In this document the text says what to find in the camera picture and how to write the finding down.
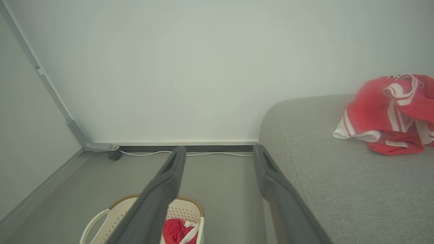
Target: white cable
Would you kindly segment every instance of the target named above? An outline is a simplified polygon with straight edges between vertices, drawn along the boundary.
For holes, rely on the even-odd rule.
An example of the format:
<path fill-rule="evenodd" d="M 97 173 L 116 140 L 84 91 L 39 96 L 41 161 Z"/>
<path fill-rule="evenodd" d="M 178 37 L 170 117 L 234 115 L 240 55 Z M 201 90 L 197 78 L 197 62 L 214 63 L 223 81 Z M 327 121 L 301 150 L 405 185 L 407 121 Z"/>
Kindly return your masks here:
<path fill-rule="evenodd" d="M 156 153 L 160 153 L 160 152 L 170 152 L 172 153 L 172 151 L 158 151 L 158 152 L 153 152 L 153 153 L 148 153 L 148 154 L 132 154 L 129 152 L 124 152 L 121 151 L 122 153 L 131 155 L 131 156 L 136 156 L 136 157 L 143 157 L 143 156 L 149 156 L 149 155 L 153 155 Z M 187 157 L 195 157 L 195 156 L 204 156 L 204 155 L 210 155 L 210 154 L 227 154 L 227 155 L 234 155 L 234 156 L 240 156 L 240 157 L 253 157 L 252 155 L 243 155 L 243 154 L 237 154 L 237 153 L 232 153 L 232 152 L 207 152 L 207 153 L 201 153 L 201 154 L 187 154 Z"/>

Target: caster wheel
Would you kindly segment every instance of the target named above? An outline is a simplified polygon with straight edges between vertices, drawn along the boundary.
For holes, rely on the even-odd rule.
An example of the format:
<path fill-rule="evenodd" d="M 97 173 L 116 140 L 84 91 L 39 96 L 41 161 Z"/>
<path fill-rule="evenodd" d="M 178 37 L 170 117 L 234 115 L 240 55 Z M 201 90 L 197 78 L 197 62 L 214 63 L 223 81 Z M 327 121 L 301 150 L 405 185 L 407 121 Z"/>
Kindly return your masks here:
<path fill-rule="evenodd" d="M 113 161 L 118 161 L 122 157 L 122 152 L 119 151 L 119 150 L 118 151 L 109 152 L 108 154 L 109 154 L 108 158 L 110 160 L 113 160 Z"/>

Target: gray fabric upholstery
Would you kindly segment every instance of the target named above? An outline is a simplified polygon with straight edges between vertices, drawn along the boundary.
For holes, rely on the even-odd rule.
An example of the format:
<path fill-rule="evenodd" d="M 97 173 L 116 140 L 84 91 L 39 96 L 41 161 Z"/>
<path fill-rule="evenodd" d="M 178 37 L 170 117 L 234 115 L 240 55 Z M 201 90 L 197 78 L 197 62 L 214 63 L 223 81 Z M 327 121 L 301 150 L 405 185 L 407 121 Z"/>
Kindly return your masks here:
<path fill-rule="evenodd" d="M 384 156 L 332 137 L 355 95 L 273 106 L 264 145 L 334 243 L 434 243 L 434 150 Z"/>

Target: floor trim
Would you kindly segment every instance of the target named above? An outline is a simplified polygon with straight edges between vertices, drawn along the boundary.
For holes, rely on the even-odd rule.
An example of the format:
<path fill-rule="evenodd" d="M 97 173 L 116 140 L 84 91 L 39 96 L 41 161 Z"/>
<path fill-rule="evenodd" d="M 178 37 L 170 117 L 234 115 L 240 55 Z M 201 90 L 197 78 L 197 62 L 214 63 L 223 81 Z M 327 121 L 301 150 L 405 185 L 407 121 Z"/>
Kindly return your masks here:
<path fill-rule="evenodd" d="M 8 213 L 0 221 L 0 243 L 3 243 L 90 155 L 91 153 L 83 153 L 83 149 L 80 149 Z"/>
<path fill-rule="evenodd" d="M 135 141 L 95 141 L 94 143 L 109 143 L 119 146 L 237 146 L 255 145 L 258 140 L 249 141 L 177 141 L 177 142 L 135 142 Z"/>
<path fill-rule="evenodd" d="M 119 150 L 125 152 L 158 152 L 173 151 L 176 146 L 121 146 Z M 252 152 L 252 145 L 240 146 L 186 146 L 187 152 Z"/>

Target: white plastic basket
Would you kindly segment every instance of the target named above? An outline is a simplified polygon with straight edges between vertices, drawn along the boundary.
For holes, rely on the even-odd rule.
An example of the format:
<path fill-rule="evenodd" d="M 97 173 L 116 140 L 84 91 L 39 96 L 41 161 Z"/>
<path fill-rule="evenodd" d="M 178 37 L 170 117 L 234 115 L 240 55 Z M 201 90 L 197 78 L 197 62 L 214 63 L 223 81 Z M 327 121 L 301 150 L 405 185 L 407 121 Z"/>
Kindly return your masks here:
<path fill-rule="evenodd" d="M 131 195 L 124 197 L 113 204 L 111 207 L 104 211 L 101 211 L 87 224 L 83 231 L 80 239 L 80 244 L 86 244 L 86 239 L 89 231 L 93 225 L 103 216 L 105 221 L 99 228 L 96 235 L 90 241 L 90 244 L 104 244 L 109 239 L 110 235 L 137 200 L 138 195 Z M 205 241 L 204 234 L 204 224 L 205 224 L 205 214 L 204 209 L 198 201 L 193 198 L 179 196 L 173 202 L 169 204 L 166 220 L 171 218 L 179 218 L 184 221 L 190 221 L 199 224 L 199 230 L 197 231 L 197 241 L 196 244 L 203 244 Z M 164 238 L 161 237 L 160 244 L 164 243 Z"/>

